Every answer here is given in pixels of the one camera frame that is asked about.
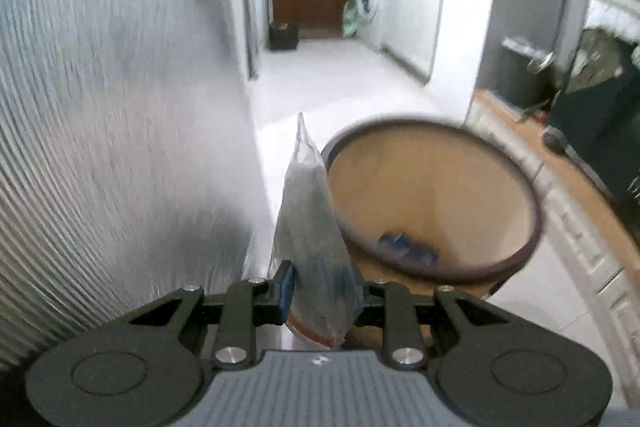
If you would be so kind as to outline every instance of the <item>crumpled plastic wrapper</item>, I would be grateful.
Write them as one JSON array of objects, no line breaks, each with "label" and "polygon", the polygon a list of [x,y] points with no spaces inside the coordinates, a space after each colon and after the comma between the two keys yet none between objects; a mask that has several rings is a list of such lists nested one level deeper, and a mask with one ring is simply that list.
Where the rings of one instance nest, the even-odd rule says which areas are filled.
[{"label": "crumpled plastic wrapper", "polygon": [[268,263],[233,42],[228,0],[0,0],[0,382]]},{"label": "crumpled plastic wrapper", "polygon": [[324,161],[302,113],[284,179],[271,270],[285,260],[296,267],[290,324],[312,340],[339,347],[362,311],[362,286],[334,214]]}]

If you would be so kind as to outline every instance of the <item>silver screw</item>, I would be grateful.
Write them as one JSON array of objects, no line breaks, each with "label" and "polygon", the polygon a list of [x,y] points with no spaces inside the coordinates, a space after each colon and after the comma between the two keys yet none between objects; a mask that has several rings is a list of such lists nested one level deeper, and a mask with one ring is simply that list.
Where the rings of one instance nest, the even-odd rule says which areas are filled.
[{"label": "silver screw", "polygon": [[216,351],[216,358],[222,363],[240,363],[246,359],[246,351],[242,347],[223,347]]},{"label": "silver screw", "polygon": [[400,347],[391,354],[391,358],[401,365],[413,365],[422,361],[424,353],[415,347]]}]

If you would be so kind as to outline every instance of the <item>tiled floor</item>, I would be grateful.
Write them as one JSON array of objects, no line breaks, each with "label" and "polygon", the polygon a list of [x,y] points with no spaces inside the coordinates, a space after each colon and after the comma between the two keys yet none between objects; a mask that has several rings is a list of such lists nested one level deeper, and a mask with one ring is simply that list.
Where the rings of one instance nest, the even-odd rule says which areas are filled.
[{"label": "tiled floor", "polygon": [[[299,112],[320,150],[342,129],[366,118],[419,114],[449,120],[411,74],[360,41],[303,41],[296,52],[264,54],[260,77],[248,89],[274,220]],[[547,241],[491,302],[584,344],[613,371],[587,305]],[[611,406],[624,407],[615,374],[614,382]]]}]

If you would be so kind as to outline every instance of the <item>trash bin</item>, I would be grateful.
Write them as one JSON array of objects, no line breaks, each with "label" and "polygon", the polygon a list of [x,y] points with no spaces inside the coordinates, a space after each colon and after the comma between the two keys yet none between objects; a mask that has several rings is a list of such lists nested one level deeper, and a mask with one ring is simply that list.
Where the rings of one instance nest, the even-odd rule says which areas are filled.
[{"label": "trash bin", "polygon": [[[476,295],[519,271],[543,230],[540,200],[501,151],[459,128],[416,119],[360,124],[322,151],[348,250],[366,280],[427,295]],[[405,233],[438,254],[426,264],[380,238]]]}]

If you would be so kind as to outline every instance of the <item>dark brown rim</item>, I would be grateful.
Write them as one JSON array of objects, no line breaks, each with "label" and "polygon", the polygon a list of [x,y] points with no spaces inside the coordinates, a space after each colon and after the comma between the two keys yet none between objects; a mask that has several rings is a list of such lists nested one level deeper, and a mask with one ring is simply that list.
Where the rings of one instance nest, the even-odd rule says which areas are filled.
[{"label": "dark brown rim", "polygon": [[336,218],[340,229],[342,230],[342,236],[349,244],[360,248],[367,254],[381,261],[383,264],[400,270],[408,275],[414,277],[422,277],[425,280],[434,283],[443,283],[450,285],[475,285],[479,283],[495,282],[499,280],[508,279],[511,275],[514,275],[527,263],[531,255],[534,253],[536,247],[542,238],[542,232],[544,229],[544,218],[542,213],[542,204],[540,197],[537,194],[533,183],[523,174],[520,168],[509,158],[505,153],[500,151],[488,142],[485,142],[480,137],[470,133],[469,131],[448,125],[445,123],[436,122],[433,120],[427,120],[423,118],[382,118],[377,120],[370,120],[364,123],[356,124],[355,126],[348,128],[341,134],[338,134],[330,140],[330,142],[322,149],[322,159],[326,166],[327,171],[331,169],[331,165],[334,163],[337,155],[352,141],[369,134],[370,132],[379,129],[381,127],[390,126],[430,126],[443,130],[446,132],[455,133],[457,136],[462,136],[464,139],[473,142],[477,146],[484,148],[486,151],[495,155],[500,159],[508,168],[511,169],[513,174],[520,179],[524,187],[527,187],[530,194],[530,200],[534,206],[534,225],[531,235],[527,242],[516,251],[513,255],[495,264],[486,264],[474,266],[473,268],[465,268],[452,265],[436,265],[425,266],[417,261],[402,260],[402,262],[395,259],[394,249],[386,245],[381,245],[366,239],[356,228],[339,212],[336,211]]}]

